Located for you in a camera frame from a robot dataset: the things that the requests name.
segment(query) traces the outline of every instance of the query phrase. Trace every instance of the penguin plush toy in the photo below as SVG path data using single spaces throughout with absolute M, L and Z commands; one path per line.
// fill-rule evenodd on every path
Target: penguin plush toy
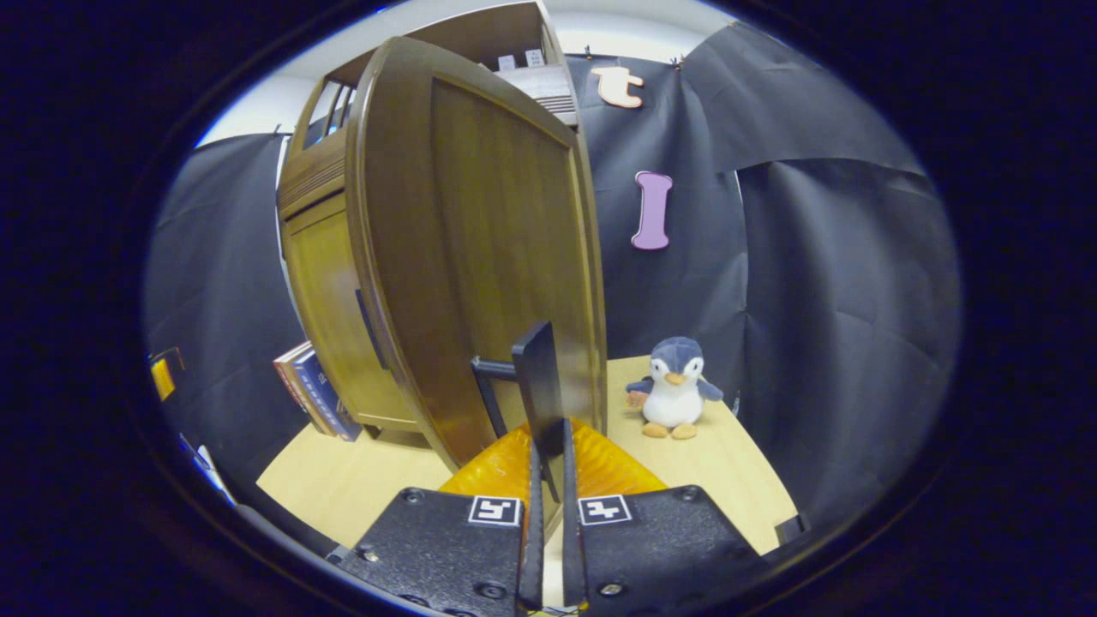
M 697 435 L 693 423 L 701 417 L 704 401 L 721 401 L 724 393 L 701 381 L 704 357 L 692 338 L 676 336 L 652 350 L 652 375 L 625 386 L 627 402 L 638 406 L 647 424 L 644 435 L 689 439 Z

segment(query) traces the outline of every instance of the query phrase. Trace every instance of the wooden table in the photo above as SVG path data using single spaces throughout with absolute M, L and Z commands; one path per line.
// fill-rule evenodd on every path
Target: wooden table
M 641 433 L 644 418 L 625 405 L 624 388 L 649 374 L 648 360 L 610 360 L 608 437 L 668 486 L 704 489 L 759 554 L 776 549 L 774 527 L 795 516 L 796 507 L 725 402 L 705 402 L 692 439 L 653 439 Z
M 624 386 L 646 374 L 647 362 L 647 356 L 609 362 L 610 439 L 668 486 L 703 487 L 759 553 L 777 548 L 773 528 L 795 516 L 796 508 L 725 403 L 705 403 L 692 439 L 641 433 L 644 420 L 638 410 L 625 406 Z M 351 547 L 400 489 L 437 489 L 450 475 L 421 435 L 386 430 L 371 439 L 363 433 L 348 444 L 306 426 L 258 484 L 294 516 Z

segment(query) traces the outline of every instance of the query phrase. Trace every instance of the cabinet panel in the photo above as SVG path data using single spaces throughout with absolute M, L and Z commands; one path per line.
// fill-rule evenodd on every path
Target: cabinet panel
M 432 446 L 455 468 L 495 439 L 470 360 L 509 360 L 544 319 L 564 414 L 603 429 L 601 272 L 581 137 L 498 76 L 410 38 L 378 48 L 358 90 L 351 245 L 382 354 Z
M 309 216 L 317 213 L 315 220 Z M 363 424 L 418 430 L 392 374 L 382 369 L 358 298 L 343 193 L 309 207 L 287 229 L 286 263 L 305 333 L 351 416 Z

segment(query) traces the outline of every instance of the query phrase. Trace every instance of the black curtain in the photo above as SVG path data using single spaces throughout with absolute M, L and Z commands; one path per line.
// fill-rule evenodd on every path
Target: black curtain
M 801 512 L 816 526 L 857 515 L 920 448 L 959 338 L 957 256 L 915 155 L 839 79 L 744 24 L 680 70 L 567 61 L 610 357 L 698 339 L 705 377 L 730 404 L 742 393 L 739 420 Z M 590 71 L 604 66 L 643 78 L 631 88 L 641 108 L 602 101 Z M 169 401 L 173 422 L 211 449 L 242 502 L 323 552 L 330 542 L 255 486 L 307 423 L 270 366 L 304 339 L 278 259 L 280 141 L 195 150 L 156 229 L 147 329 L 150 350 L 179 346 L 193 367 Z M 674 179 L 661 250 L 631 245 L 638 171 Z
M 145 332 L 156 354 L 186 367 L 168 419 L 205 445 L 240 502 L 309 549 L 335 542 L 270 498 L 256 481 L 308 424 L 271 361 L 305 340 L 279 258 L 275 169 L 282 135 L 207 144 L 188 159 L 152 233 Z
M 862 512 L 913 462 L 959 340 L 955 249 L 916 156 L 834 74 L 742 23 L 680 70 L 568 64 L 610 357 L 697 338 L 706 379 L 742 391 L 739 420 L 801 512 L 816 526 Z M 600 66 L 643 78 L 630 89 L 643 105 L 603 102 Z M 660 251 L 630 244 L 641 170 L 675 180 Z

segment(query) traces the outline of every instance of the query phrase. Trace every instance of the pink letter i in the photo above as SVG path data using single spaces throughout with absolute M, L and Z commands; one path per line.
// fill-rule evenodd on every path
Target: pink letter i
M 636 173 L 640 184 L 640 231 L 632 237 L 632 246 L 642 250 L 658 250 L 670 244 L 666 233 L 667 191 L 675 186 L 669 176 L 641 171 Z

